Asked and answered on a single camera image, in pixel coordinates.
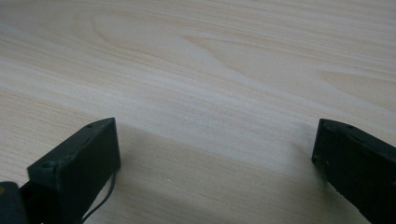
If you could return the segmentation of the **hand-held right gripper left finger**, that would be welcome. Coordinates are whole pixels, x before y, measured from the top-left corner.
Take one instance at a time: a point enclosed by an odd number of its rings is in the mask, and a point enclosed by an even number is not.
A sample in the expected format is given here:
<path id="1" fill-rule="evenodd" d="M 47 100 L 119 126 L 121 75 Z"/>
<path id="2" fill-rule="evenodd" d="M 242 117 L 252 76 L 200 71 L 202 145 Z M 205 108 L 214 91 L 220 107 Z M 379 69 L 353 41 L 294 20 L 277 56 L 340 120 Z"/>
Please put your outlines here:
<path id="1" fill-rule="evenodd" d="M 116 120 L 81 128 L 27 168 L 21 188 L 31 224 L 82 224 L 106 182 L 120 169 Z"/>

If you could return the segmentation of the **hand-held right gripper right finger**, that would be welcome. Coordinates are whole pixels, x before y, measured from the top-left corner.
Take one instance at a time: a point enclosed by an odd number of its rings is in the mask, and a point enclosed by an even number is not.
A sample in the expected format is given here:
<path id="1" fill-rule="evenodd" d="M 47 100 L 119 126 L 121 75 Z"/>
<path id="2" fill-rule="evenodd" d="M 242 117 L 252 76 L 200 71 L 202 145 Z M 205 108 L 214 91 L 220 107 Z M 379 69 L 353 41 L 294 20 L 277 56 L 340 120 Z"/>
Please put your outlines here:
<path id="1" fill-rule="evenodd" d="M 321 119 L 312 162 L 372 224 L 396 224 L 396 147 L 352 125 Z"/>

